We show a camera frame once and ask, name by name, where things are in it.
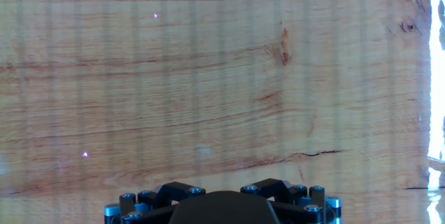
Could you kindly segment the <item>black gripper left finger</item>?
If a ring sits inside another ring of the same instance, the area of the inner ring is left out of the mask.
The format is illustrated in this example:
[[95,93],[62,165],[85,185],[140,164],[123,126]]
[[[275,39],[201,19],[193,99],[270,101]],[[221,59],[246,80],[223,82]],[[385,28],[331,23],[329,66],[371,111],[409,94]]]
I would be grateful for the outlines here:
[[160,185],[156,191],[123,193],[119,196],[119,202],[104,207],[104,224],[135,223],[141,221],[145,214],[154,214],[155,218],[160,218],[160,211],[173,206],[173,202],[181,202],[205,193],[206,190],[200,186],[181,182]]

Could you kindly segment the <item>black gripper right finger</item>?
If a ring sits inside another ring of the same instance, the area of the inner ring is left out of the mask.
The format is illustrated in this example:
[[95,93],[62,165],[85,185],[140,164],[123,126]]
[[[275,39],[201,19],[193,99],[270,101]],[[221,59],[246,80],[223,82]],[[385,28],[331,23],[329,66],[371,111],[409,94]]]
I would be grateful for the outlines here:
[[341,224],[341,198],[324,187],[306,187],[279,179],[264,179],[240,188],[266,199],[280,223]]

